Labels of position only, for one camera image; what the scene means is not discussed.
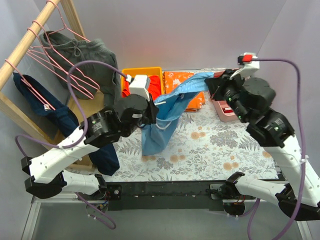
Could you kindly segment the yellow plastic tray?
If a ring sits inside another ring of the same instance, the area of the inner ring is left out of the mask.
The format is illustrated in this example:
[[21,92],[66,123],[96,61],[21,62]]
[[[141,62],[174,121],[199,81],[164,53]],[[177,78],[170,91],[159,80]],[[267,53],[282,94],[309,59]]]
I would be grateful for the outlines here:
[[138,68],[124,68],[122,72],[125,75],[131,75],[134,77],[135,75],[147,75],[149,76],[159,76],[161,80],[161,95],[165,94],[164,80],[163,80],[163,71],[160,66],[153,67],[138,67]]

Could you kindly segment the navy blue shorts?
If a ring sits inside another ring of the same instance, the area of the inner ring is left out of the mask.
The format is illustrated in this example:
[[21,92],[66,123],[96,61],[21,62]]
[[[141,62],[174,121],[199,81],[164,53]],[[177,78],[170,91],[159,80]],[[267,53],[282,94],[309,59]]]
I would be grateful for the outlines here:
[[[54,108],[55,110],[45,109],[42,104],[28,89],[27,85],[22,82],[25,78]],[[47,118],[63,134],[68,137],[80,124],[76,115],[47,89],[45,89],[33,77],[19,73],[13,73],[13,81],[19,92],[25,97],[33,112],[41,117]],[[98,151],[89,154],[91,162],[97,167],[97,170],[108,176],[112,176],[119,168],[120,163],[113,144],[108,144]]]

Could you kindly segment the orange bleached denim shorts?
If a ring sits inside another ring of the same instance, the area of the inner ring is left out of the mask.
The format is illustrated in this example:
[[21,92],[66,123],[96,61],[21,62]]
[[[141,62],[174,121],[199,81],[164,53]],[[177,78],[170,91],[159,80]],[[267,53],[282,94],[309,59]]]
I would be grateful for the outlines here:
[[[193,72],[183,71],[164,71],[163,72],[163,84],[164,92],[169,95],[177,88],[182,87],[182,92],[189,93],[195,90],[205,90],[205,79],[202,76],[196,76]],[[187,105],[186,112],[198,112],[206,103],[205,95],[203,91],[200,91]]]

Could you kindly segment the light blue shorts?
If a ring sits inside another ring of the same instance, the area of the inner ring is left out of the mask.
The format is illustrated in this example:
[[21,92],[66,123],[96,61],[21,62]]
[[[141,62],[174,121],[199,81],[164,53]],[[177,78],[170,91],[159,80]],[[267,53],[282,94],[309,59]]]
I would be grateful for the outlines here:
[[[213,72],[200,72],[196,76],[202,76],[205,79],[212,78]],[[195,90],[191,92],[183,91],[180,86],[171,94],[159,96],[155,103],[159,104],[159,109],[156,116],[156,123],[145,125],[141,130],[141,149],[143,156],[155,155],[162,152],[168,145],[170,138],[175,132],[181,115],[186,110],[189,102],[199,93],[207,91],[205,89]]]

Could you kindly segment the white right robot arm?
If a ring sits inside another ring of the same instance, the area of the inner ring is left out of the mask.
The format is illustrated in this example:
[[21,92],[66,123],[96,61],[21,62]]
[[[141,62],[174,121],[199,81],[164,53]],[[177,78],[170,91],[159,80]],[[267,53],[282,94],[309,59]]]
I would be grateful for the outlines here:
[[258,180],[237,171],[214,193],[227,199],[241,195],[256,197],[277,205],[291,217],[302,187],[295,220],[319,220],[320,178],[302,158],[302,148],[287,118],[271,108],[276,92],[264,79],[244,79],[239,74],[230,78],[230,75],[231,70],[226,70],[219,77],[205,79],[211,99],[226,101],[239,120],[247,124],[249,135],[275,160],[288,183]]

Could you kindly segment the floral table mat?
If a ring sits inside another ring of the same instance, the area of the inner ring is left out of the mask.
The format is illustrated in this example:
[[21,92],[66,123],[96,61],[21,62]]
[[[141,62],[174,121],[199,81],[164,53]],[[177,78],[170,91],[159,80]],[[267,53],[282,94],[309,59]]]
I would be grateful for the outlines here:
[[119,169],[107,182],[225,180],[239,171],[256,179],[276,180],[272,157],[246,132],[238,121],[222,122],[204,93],[199,111],[185,112],[166,148],[144,156],[141,131],[114,144]]

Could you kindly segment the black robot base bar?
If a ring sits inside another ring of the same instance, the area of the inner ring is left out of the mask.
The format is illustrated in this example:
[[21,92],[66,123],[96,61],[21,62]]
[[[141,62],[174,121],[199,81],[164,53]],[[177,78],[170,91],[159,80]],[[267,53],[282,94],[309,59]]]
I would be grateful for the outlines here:
[[223,199],[212,193],[223,180],[109,182],[108,209],[223,211]]

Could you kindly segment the pink compartment organizer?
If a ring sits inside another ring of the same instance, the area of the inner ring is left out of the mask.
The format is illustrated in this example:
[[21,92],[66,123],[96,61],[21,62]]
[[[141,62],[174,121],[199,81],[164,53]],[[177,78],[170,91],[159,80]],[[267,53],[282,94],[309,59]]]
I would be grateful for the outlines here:
[[237,70],[237,68],[235,68],[235,69],[223,69],[223,70],[220,70],[220,71],[216,71],[213,74],[213,78],[215,79],[214,83],[213,83],[214,84],[213,85],[214,86],[214,90],[213,90],[213,93],[210,94],[210,98],[211,98],[213,106],[214,106],[214,108],[215,108],[215,110],[216,110],[216,112],[218,114],[219,119],[224,123],[238,121],[239,119],[236,116],[236,114],[234,113],[234,111],[232,110],[232,108],[228,105],[228,103],[225,100],[216,101],[216,100],[213,99],[213,94],[218,89],[218,86],[219,86],[219,83],[220,83],[220,81],[216,80],[216,79],[221,77],[224,74],[224,72],[226,72],[227,74],[231,75],[236,70]]

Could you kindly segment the red white item in organizer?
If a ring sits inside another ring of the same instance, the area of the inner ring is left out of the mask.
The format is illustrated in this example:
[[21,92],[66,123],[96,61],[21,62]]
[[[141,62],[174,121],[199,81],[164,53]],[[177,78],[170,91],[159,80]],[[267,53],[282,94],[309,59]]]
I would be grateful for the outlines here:
[[225,107],[225,108],[223,108],[223,112],[224,112],[225,114],[234,114],[234,111],[232,110],[231,107]]

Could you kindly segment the bright orange shorts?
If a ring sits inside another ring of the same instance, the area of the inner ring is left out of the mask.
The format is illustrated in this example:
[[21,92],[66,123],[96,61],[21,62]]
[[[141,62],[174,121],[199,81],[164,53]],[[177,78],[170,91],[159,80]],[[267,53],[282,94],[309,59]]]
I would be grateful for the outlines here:
[[[148,87],[148,92],[151,94],[152,99],[155,101],[161,94],[162,94],[162,87],[161,87],[161,79],[158,75],[150,75],[150,84]],[[126,80],[122,80],[122,93],[121,96],[123,98],[129,96],[130,89],[129,89],[129,82]]]

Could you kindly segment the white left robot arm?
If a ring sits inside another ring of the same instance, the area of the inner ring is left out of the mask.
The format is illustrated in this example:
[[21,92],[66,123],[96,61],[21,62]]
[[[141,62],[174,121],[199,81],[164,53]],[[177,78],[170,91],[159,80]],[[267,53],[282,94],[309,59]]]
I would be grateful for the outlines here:
[[57,147],[21,160],[22,170],[29,175],[24,182],[26,192],[39,199],[49,199],[61,192],[103,199],[109,190],[102,175],[73,173],[66,168],[121,137],[129,137],[141,125],[154,124],[158,111],[151,95],[131,94],[89,116]]

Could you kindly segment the wooden clothes rack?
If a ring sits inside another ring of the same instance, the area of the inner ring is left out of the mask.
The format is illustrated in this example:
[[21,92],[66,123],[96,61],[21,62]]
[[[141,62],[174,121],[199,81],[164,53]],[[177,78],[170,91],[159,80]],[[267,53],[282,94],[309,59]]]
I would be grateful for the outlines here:
[[[36,39],[36,35],[40,33],[42,27],[47,23],[48,19],[54,12],[58,10],[61,4],[67,21],[70,25],[71,32],[79,40],[85,37],[82,24],[80,22],[75,4],[72,0],[50,0],[45,3],[43,9],[37,17],[32,18],[32,25],[27,29],[26,33],[14,48],[10,56],[4,60],[4,64],[0,68],[0,88],[2,89],[8,82],[12,73],[16,70],[27,50]],[[54,138],[50,138],[39,126],[34,123],[18,106],[16,106],[4,93],[0,94],[0,111],[15,122],[22,130],[31,137],[50,144],[57,144],[62,139],[62,134],[58,131]]]

